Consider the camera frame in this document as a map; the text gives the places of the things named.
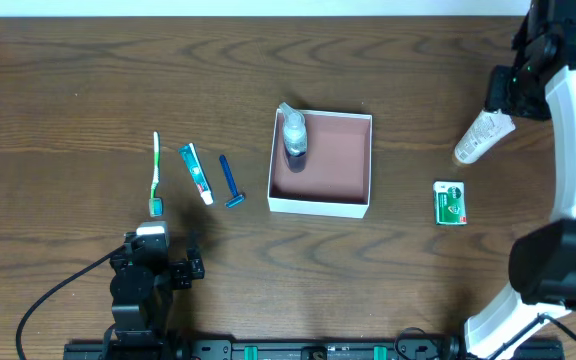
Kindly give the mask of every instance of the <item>soap bar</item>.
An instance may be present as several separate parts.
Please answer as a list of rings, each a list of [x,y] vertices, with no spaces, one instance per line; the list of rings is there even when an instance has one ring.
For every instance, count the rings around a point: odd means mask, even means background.
[[[435,181],[435,222],[438,225],[466,225],[464,183]]]

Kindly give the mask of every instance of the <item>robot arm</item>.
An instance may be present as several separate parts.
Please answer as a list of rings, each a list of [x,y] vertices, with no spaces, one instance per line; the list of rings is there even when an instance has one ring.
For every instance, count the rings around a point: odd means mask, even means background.
[[[509,359],[547,324],[576,311],[576,0],[533,0],[513,40],[512,67],[497,66],[485,109],[552,118],[556,194],[552,223],[519,239],[510,282],[464,326],[467,352]]]

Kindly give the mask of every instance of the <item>blue razor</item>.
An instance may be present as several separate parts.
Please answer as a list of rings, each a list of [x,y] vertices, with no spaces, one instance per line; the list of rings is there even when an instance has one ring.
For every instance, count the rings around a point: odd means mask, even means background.
[[[232,177],[232,173],[230,172],[230,166],[228,166],[228,160],[224,155],[219,157],[219,162],[221,163],[221,168],[224,170],[224,175],[226,176],[226,181],[228,182],[228,187],[230,188],[230,193],[232,194],[232,199],[230,199],[226,203],[227,208],[232,208],[237,206],[238,204],[244,202],[246,197],[244,194],[240,194],[237,191],[237,185],[235,184],[235,179]]]

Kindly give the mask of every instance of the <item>dark liquid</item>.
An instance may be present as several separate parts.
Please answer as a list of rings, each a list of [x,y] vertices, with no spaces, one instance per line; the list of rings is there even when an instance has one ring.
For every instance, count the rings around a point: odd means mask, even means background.
[[[290,171],[294,173],[301,172],[306,167],[306,153],[300,153],[297,156],[290,155],[288,149],[284,146],[284,153],[286,155],[286,163]]]

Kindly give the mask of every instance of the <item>white backdrop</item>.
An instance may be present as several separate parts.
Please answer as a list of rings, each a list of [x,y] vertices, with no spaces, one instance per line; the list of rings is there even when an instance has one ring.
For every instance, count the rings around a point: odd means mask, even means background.
[[[0,16],[525,15],[530,0],[0,0]]]

